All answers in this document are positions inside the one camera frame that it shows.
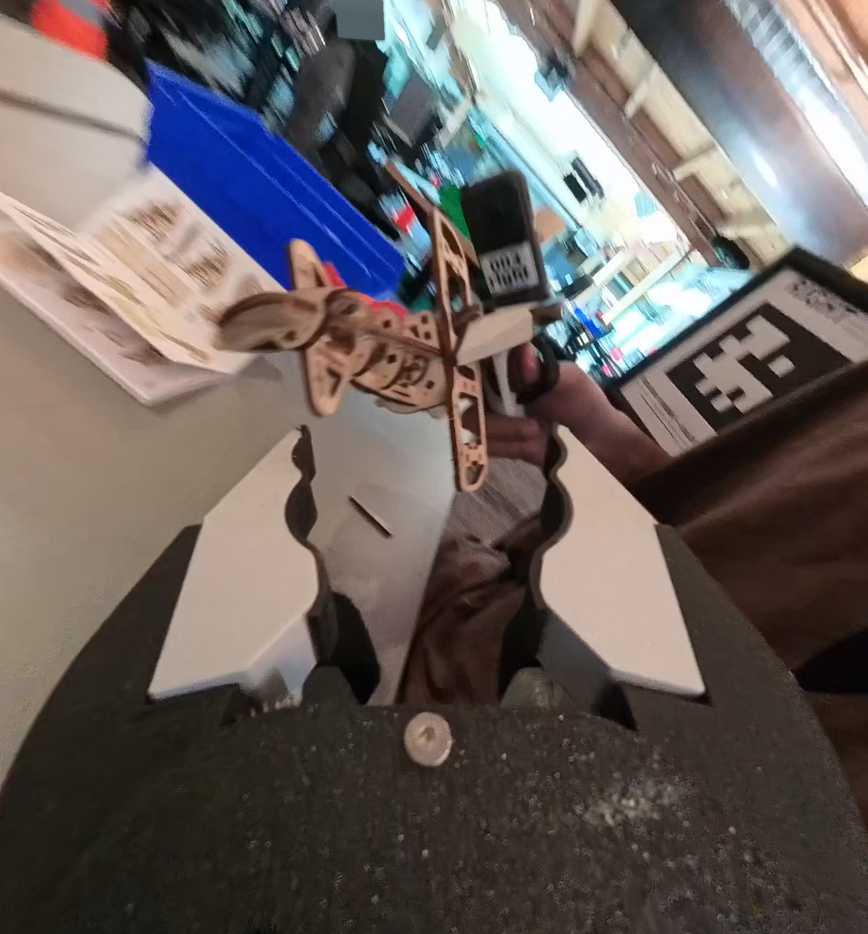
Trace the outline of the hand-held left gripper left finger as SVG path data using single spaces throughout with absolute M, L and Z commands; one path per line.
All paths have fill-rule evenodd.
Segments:
M 298 702 L 316 667 L 338 668 L 359 703 L 380 683 L 367 627 L 331 589 L 310 535 L 318 518 L 311 433 L 293 428 L 198 528 L 148 686 L 167 701 L 222 686 Z

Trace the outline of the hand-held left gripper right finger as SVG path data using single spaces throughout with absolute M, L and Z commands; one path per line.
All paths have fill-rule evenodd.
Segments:
M 539 665 L 578 701 L 624 685 L 704 699 L 658 523 L 571 431 L 549 440 L 549 534 L 532 583 Z

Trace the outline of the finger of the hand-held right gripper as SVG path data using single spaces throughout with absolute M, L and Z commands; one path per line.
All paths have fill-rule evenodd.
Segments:
M 533 306 L 510 305 L 471 321 L 458 338 L 455 364 L 471 365 L 499 356 L 534 337 Z

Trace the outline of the wooden model plane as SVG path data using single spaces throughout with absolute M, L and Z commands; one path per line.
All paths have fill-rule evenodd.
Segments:
M 287 248 L 292 288 L 266 291 L 230 305 L 215 326 L 225 352 L 297 352 L 314 414 L 330 416 L 355 389 L 413 414 L 442 409 L 448 419 L 454 484 L 478 491 L 489 469 L 485 399 L 478 363 L 459 360 L 460 337 L 480 321 L 468 243 L 434 207 L 426 227 L 432 246 L 431 310 L 404 306 L 349 287 L 306 241 Z

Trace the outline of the person's right forearm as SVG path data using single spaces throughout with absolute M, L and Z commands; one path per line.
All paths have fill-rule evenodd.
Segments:
M 604 434 L 599 460 L 624 484 L 636 485 L 673 463 L 673 458 L 624 413 L 615 411 Z

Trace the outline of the person's right hand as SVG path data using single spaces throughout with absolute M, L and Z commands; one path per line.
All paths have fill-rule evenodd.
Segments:
M 580 443 L 620 480 L 633 473 L 629 450 L 620 439 L 618 412 L 603 391 L 574 364 L 564 364 L 556 385 L 520 415 L 487 414 L 489 453 L 541 468 L 546 459 L 552 427 L 568 429 Z

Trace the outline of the blue plastic bin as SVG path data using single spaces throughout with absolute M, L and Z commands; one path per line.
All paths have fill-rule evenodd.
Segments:
M 249 108 L 149 62 L 148 161 L 282 286 L 309 244 L 344 284 L 393 298 L 398 248 Z

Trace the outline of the framed right marker sign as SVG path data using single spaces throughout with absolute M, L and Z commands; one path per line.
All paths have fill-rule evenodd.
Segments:
M 607 392 L 676 457 L 866 360 L 868 283 L 795 248 Z

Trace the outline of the instruction booklet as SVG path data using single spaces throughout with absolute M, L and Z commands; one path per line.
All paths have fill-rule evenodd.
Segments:
M 0 288 L 139 403 L 234 377 L 216 347 L 236 302 L 282 285 L 160 170 L 72 229 L 0 192 Z

